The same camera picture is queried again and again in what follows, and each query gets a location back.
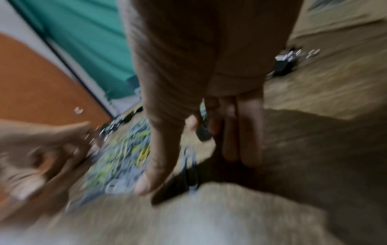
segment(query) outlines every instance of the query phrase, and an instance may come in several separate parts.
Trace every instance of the green fabric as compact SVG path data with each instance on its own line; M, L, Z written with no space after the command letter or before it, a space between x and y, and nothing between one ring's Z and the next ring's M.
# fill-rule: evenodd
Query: green fabric
M66 50L109 98L134 95L135 75L115 0L10 0Z

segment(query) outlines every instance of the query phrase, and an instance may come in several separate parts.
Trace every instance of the white small object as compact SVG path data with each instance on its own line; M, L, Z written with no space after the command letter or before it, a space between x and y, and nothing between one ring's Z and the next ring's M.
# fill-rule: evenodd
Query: white small object
M75 112L75 114L79 115L79 114L81 114L81 113L83 112L83 109L81 109L81 108L79 108L79 107L76 107L76 108L74 109L74 112Z

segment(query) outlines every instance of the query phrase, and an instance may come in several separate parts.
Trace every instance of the fingernail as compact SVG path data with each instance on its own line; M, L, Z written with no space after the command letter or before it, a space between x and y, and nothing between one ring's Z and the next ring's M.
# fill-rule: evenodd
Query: fingernail
M145 195L149 192L149 181L145 174L141 175L140 178L136 182L136 186L134 187L134 194L136 195Z

